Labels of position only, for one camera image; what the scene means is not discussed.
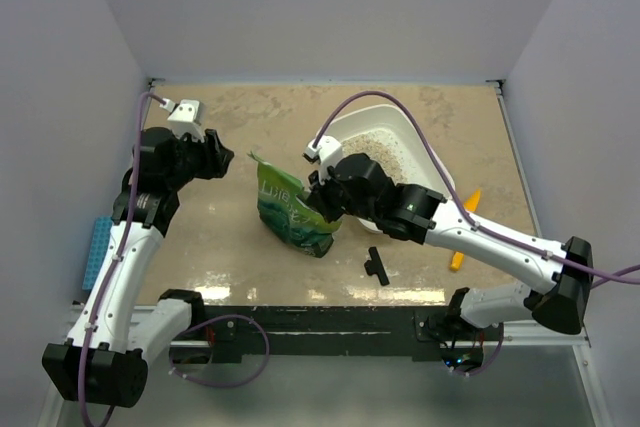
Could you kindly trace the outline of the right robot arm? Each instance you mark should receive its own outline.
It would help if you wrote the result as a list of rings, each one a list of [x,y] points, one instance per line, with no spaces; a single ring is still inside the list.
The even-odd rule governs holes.
[[[472,216],[439,192],[395,183],[364,153],[308,149],[303,156],[319,166],[305,203],[326,221],[358,217],[393,239],[458,251],[515,278],[492,289],[457,290],[445,316],[452,337],[466,340],[492,324],[526,319],[562,334],[582,331],[593,283],[589,242],[550,241]]]

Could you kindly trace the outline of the green litter bag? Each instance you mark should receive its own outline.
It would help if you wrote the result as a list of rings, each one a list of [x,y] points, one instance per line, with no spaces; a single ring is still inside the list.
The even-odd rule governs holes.
[[[302,201],[306,190],[301,180],[253,151],[248,156],[257,163],[260,220],[284,244],[314,258],[324,257],[341,222],[326,222]]]

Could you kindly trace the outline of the black bag clip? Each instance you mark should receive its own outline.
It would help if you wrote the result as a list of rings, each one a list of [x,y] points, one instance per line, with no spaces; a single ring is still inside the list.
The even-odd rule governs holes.
[[[381,286],[386,287],[390,284],[379,251],[375,246],[368,248],[368,258],[364,262],[364,268],[367,275],[375,276]]]

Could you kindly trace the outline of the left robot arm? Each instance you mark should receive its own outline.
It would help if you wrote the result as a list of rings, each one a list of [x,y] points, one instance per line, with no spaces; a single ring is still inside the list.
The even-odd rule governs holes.
[[[204,302],[194,291],[168,290],[143,320],[135,322],[133,314],[148,267],[179,208],[179,191],[194,179],[224,177],[233,157],[213,129],[201,140],[163,127],[140,133],[87,304],[65,340],[48,344],[42,356],[63,399],[130,408],[170,342],[179,334],[196,339],[205,332]]]

